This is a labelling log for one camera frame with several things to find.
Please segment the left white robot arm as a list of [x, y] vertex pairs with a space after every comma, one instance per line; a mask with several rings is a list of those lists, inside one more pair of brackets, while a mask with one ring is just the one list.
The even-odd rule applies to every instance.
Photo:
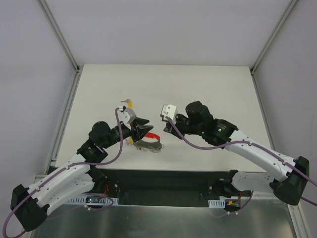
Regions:
[[71, 198], [88, 191], [101, 192], [105, 181], [97, 166], [108, 156], [106, 149], [128, 137], [141, 140], [153, 128], [149, 120], [141, 118], [129, 124], [120, 122], [114, 128], [104, 121], [95, 123], [87, 141], [63, 166], [28, 187], [20, 184], [12, 191], [11, 215], [30, 232]]

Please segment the red handled key organizer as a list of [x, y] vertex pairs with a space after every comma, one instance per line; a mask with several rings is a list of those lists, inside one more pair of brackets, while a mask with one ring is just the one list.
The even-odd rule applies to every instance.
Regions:
[[152, 153], [159, 153], [164, 148], [161, 137], [152, 132], [148, 132], [143, 139], [133, 142], [133, 145], [140, 151], [150, 151]]

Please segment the key with solid yellow tag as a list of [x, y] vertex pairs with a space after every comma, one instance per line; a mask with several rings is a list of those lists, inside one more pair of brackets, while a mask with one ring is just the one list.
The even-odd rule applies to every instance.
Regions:
[[133, 102], [132, 102], [131, 99], [123, 100], [123, 101], [121, 101], [121, 103], [123, 103], [128, 108], [132, 108], [133, 107]]

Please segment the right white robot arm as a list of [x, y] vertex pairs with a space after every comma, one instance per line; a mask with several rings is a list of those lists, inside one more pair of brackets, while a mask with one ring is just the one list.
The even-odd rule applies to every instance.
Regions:
[[310, 162], [300, 156], [293, 158], [258, 144], [236, 125], [216, 119], [207, 106], [200, 101], [188, 104], [186, 115], [180, 114], [174, 105], [164, 105], [160, 116], [166, 123], [164, 132], [184, 140], [188, 145], [205, 150], [189, 142], [186, 135], [200, 136], [210, 146], [208, 150], [225, 149], [235, 153], [264, 172], [236, 171], [233, 177], [223, 183], [227, 195], [239, 191], [259, 191], [271, 193], [280, 201], [296, 206], [302, 200], [309, 182]]

